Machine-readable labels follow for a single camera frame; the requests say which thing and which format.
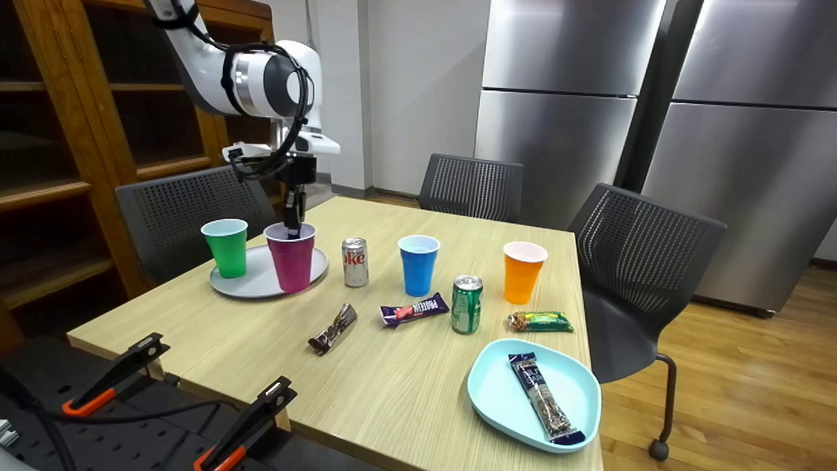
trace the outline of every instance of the green cup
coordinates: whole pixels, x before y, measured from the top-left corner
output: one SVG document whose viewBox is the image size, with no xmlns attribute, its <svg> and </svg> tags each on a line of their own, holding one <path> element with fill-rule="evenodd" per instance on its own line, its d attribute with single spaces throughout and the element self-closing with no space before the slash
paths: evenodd
<svg viewBox="0 0 837 471">
<path fill-rule="evenodd" d="M 224 218 L 202 226 L 219 277 L 245 274 L 245 219 Z"/>
</svg>

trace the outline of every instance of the black cable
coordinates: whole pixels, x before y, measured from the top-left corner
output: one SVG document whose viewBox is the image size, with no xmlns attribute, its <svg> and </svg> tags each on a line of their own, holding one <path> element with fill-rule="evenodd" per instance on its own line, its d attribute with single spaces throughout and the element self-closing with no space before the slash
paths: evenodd
<svg viewBox="0 0 837 471">
<path fill-rule="evenodd" d="M 287 156 L 287 151 L 289 151 L 289 146 L 295 145 L 301 129 L 306 125 L 309 101 L 317 100 L 317 96 L 313 96 L 317 86 L 313 86 L 312 74 L 309 74 L 287 50 L 282 50 L 279 45 L 266 45 L 266 41 L 224 45 L 224 41 L 216 41 L 216 40 L 210 37 L 210 31 L 202 31 L 202 28 L 197 27 L 197 22 L 194 22 L 194 18 L 197 18 L 197 5 L 194 5 L 191 11 L 182 11 L 182 5 L 180 5 L 178 0 L 169 0 L 169 5 L 172 5 L 172 11 L 174 11 L 172 28 L 189 28 L 189 31 L 191 31 L 194 37 L 199 37 L 203 45 L 211 45 L 211 48 L 216 48 L 216 50 L 224 53 L 224 62 L 223 62 L 223 88 L 224 88 L 228 101 L 236 108 L 238 114 L 249 114 L 249 112 L 240 108 L 238 96 L 233 95 L 233 57 L 236 57 L 238 53 L 263 50 L 263 53 L 275 53 L 275 56 L 279 56 L 279 57 L 284 57 L 284 61 L 289 62 L 292 74 L 297 76 L 297 91 L 301 91 L 297 104 L 295 104 L 295 112 L 292 112 L 292 122 L 289 122 L 287 137 L 282 137 L 279 148 L 275 148 L 272 156 L 270 156 L 266 163 L 255 164 L 255 167 L 282 164 L 284 156 Z M 242 171 L 242 167 L 238 167 L 238 164 L 250 164 L 250 163 L 242 163 L 242 159 L 236 163 L 236 159 L 233 159 L 233 171 L 236 171 L 236 179 L 238 179 L 238 180 L 240 180 L 240 179 L 250 179 L 250 175 L 263 175 L 263 171 Z"/>
<path fill-rule="evenodd" d="M 58 460 L 66 471 L 76 471 L 76 460 L 72 452 L 68 448 L 68 442 L 62 440 L 59 428 L 54 427 L 51 415 L 44 411 L 41 401 L 34 397 L 12 375 L 7 375 L 4 370 L 0 370 L 0 392 L 4 397 L 11 397 L 12 402 L 17 402 L 21 407 L 28 407 L 34 414 L 34 418 L 44 427 Z"/>
</svg>

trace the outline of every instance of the blue cup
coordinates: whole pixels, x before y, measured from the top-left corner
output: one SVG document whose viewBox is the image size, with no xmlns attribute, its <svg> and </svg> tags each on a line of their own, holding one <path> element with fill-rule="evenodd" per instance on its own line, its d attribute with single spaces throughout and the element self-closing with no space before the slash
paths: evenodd
<svg viewBox="0 0 837 471">
<path fill-rule="evenodd" d="M 398 241 L 403 290 L 408 295 L 425 295 L 431 290 L 440 247 L 431 235 L 406 235 Z"/>
</svg>

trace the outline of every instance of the gray chair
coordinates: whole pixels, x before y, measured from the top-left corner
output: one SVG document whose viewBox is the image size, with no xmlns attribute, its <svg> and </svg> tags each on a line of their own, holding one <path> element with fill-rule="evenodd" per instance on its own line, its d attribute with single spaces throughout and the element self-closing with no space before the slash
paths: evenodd
<svg viewBox="0 0 837 471">
<path fill-rule="evenodd" d="M 255 180 L 238 180 L 233 167 L 210 167 L 121 185 L 117 202 L 144 269 L 168 281 L 210 260 L 202 226 L 240 218 L 249 235 L 278 219 Z"/>
<path fill-rule="evenodd" d="M 259 184 L 261 184 L 263 193 L 270 193 L 270 196 L 284 190 L 284 184 L 275 180 L 275 179 L 263 179 Z M 317 179 L 312 184 L 302 184 L 301 188 L 306 193 L 306 210 L 313 210 L 334 196 L 333 172 L 317 172 Z"/>
<path fill-rule="evenodd" d="M 582 308 L 593 375 L 615 381 L 666 363 L 663 425 L 649 452 L 669 456 L 676 363 L 656 350 L 659 333 L 687 307 L 725 226 L 595 185 L 569 231 L 578 237 Z"/>
<path fill-rule="evenodd" d="M 487 219 L 521 218 L 523 167 L 517 163 L 431 155 L 419 207 Z"/>
</svg>

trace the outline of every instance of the refrigerator door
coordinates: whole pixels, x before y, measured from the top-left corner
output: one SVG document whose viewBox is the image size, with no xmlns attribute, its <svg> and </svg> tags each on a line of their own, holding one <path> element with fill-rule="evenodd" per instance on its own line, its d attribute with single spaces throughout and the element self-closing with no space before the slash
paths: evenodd
<svg viewBox="0 0 837 471">
<path fill-rule="evenodd" d="M 837 112 L 673 104 L 644 184 L 729 232 L 697 295 L 780 312 L 837 214 Z"/>
<path fill-rule="evenodd" d="M 837 108 L 833 0 L 704 0 L 675 100 Z"/>
<path fill-rule="evenodd" d="M 492 0 L 483 88 L 641 91 L 666 0 Z"/>
<path fill-rule="evenodd" d="M 523 164 L 523 223 L 568 228 L 611 184 L 636 100 L 480 91 L 476 155 Z"/>
</svg>

